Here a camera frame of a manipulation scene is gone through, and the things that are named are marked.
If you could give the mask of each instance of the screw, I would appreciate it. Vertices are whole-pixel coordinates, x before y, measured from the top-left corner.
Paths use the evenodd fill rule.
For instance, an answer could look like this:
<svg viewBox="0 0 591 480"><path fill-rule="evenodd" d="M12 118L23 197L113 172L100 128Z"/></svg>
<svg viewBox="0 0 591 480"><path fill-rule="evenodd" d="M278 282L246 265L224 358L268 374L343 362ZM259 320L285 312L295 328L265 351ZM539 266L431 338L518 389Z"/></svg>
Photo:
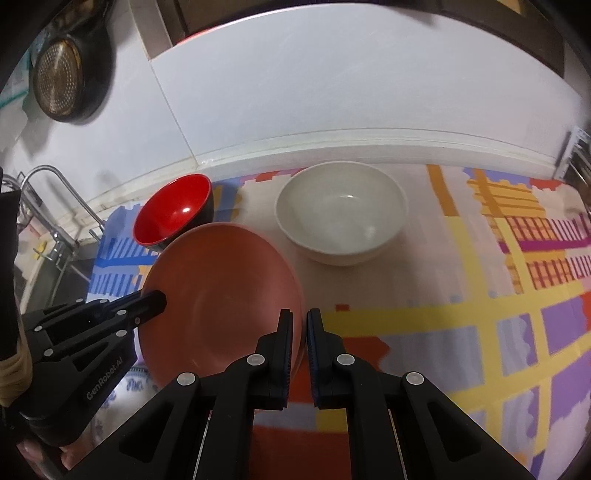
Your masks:
<svg viewBox="0 0 591 480"><path fill-rule="evenodd" d="M248 363L248 365L256 367L257 365L262 365L263 363L265 363L265 357L263 357L260 353L253 353L252 355L248 355L246 363Z"/></svg>
<svg viewBox="0 0 591 480"><path fill-rule="evenodd" d="M355 363L355 357L353 355L349 355L348 353L342 353L336 358L337 362L341 365L353 365Z"/></svg>
<svg viewBox="0 0 591 480"><path fill-rule="evenodd" d="M425 381L425 377L419 372L410 372L407 374L407 382L411 385L420 385Z"/></svg>
<svg viewBox="0 0 591 480"><path fill-rule="evenodd" d="M186 387L195 382L195 375L191 372L185 372L177 377L177 382L179 385Z"/></svg>

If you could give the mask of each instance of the kitchen sink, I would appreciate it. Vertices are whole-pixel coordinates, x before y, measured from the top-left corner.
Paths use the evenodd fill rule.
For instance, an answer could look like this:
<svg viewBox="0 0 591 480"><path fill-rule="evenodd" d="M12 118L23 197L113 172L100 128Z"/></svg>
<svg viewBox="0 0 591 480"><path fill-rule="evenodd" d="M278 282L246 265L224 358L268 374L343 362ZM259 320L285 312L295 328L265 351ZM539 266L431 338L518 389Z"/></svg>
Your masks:
<svg viewBox="0 0 591 480"><path fill-rule="evenodd" d="M40 259L42 264L32 286L25 312L86 299L98 248L97 241L82 243L76 253L66 261L66 266L62 270L51 260Z"/></svg>

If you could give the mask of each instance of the colorful patterned tablecloth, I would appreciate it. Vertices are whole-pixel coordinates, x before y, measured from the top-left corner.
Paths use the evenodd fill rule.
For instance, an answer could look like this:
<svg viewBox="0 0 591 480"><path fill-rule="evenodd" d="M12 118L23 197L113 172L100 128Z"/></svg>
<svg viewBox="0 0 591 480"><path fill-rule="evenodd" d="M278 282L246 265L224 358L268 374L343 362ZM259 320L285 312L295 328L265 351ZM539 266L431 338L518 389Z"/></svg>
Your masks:
<svg viewBox="0 0 591 480"><path fill-rule="evenodd" d="M580 449L591 407L591 223L556 181L381 164L409 216L382 256L338 268L278 229L275 198L298 170L214 184L215 221L247 224L294 265L308 307L384 372L422 372L540 480ZM89 299L142 286L156 255L135 244L139 205L113 213ZM251 478L350 478L344 411L314 408L304 361L283 412L255 416Z"/></svg>

